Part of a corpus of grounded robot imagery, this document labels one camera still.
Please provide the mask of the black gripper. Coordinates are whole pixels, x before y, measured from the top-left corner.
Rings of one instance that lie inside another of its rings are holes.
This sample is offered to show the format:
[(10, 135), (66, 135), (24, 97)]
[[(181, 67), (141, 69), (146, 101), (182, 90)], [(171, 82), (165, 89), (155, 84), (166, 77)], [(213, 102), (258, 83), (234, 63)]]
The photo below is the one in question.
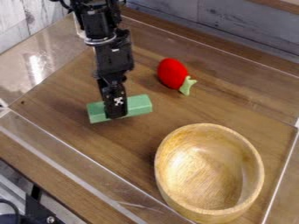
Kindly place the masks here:
[(127, 115), (127, 91), (123, 82), (127, 72), (135, 68), (133, 55), (131, 32), (117, 29), (111, 35), (97, 37), (97, 74), (99, 91), (105, 102), (105, 112), (109, 119)]

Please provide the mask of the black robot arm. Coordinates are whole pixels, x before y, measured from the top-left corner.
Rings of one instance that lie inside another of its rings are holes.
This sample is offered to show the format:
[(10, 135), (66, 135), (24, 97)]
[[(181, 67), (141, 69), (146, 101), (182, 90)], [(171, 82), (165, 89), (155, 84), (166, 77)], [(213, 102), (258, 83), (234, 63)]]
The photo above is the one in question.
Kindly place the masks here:
[(126, 73), (135, 68), (131, 32), (121, 29), (122, 14), (119, 0), (54, 0), (75, 13), (79, 28), (85, 31), (85, 42), (97, 55), (99, 92), (105, 102), (106, 117), (118, 119), (127, 115)]

